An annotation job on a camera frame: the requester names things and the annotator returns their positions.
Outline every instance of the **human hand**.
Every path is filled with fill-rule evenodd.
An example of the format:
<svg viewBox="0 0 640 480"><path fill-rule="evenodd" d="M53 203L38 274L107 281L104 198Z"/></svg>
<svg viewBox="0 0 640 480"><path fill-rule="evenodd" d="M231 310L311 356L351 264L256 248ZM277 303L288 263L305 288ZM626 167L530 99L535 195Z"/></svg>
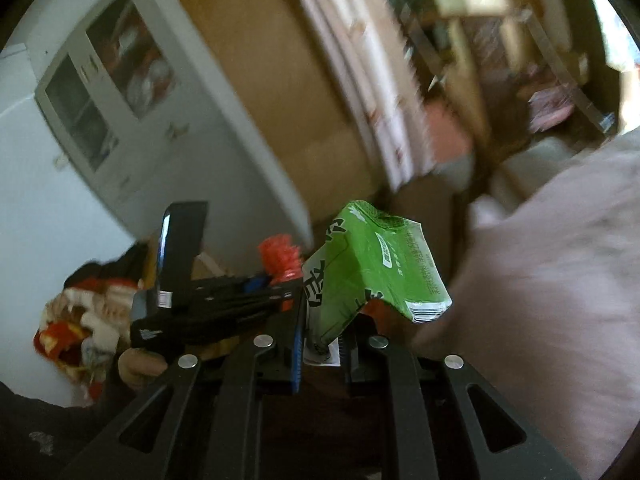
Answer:
<svg viewBox="0 0 640 480"><path fill-rule="evenodd" d="M161 355L140 348L125 350L118 359L118 373L122 382L135 391L147 386L166 368L166 361Z"/></svg>

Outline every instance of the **glass cabinet door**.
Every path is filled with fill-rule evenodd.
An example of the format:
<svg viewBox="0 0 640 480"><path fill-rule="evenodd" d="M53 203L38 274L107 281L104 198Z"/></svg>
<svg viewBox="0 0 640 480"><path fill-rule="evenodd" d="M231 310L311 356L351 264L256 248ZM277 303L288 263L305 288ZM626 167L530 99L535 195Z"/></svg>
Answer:
<svg viewBox="0 0 640 480"><path fill-rule="evenodd" d="M86 35L137 118L144 118L177 85L174 70L132 0L114 0Z"/></svg>
<svg viewBox="0 0 640 480"><path fill-rule="evenodd" d="M90 170L100 170L119 140L89 96L69 56L51 77L45 94Z"/></svg>

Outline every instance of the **crumpled green wrapper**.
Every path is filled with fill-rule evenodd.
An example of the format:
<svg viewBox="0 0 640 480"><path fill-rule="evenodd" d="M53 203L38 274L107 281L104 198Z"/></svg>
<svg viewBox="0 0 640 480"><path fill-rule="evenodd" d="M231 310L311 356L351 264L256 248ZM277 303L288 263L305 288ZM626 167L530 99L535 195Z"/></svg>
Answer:
<svg viewBox="0 0 640 480"><path fill-rule="evenodd" d="M421 225L363 201L343 208L302 268L307 341L318 354L369 300L383 300L416 323L438 319L451 305Z"/></svg>

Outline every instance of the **black device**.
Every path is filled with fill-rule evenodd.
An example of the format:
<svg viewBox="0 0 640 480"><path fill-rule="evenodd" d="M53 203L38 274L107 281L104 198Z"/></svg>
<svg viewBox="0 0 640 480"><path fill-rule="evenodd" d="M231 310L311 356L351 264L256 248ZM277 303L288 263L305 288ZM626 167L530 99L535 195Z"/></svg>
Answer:
<svg viewBox="0 0 640 480"><path fill-rule="evenodd" d="M134 345L165 355L168 370L64 469L62 480L259 478L262 399L296 394L300 386L303 282L249 291L249 278L192 282L205 216L203 203L167 210L158 294L148 300L148 316L131 327ZM162 292L171 293L171 304L158 299ZM293 308L280 312L288 299ZM263 333L226 358L201 362L184 354L185 345L217 341L258 324ZM418 359L359 314L340 337L340 361L350 394L378 396L385 406L383 480L580 478L458 356Z"/></svg>

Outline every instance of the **orange object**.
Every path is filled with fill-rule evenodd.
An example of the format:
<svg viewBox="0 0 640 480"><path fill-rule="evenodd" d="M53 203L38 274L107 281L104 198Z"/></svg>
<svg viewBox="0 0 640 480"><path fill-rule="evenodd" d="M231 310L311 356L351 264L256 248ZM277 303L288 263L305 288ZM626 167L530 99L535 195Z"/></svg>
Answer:
<svg viewBox="0 0 640 480"><path fill-rule="evenodd" d="M263 241L258 249L262 257L262 266L274 283L288 282L302 278L302 260L300 248L292 245L290 235L275 235ZM282 311L293 307L291 300L282 303Z"/></svg>

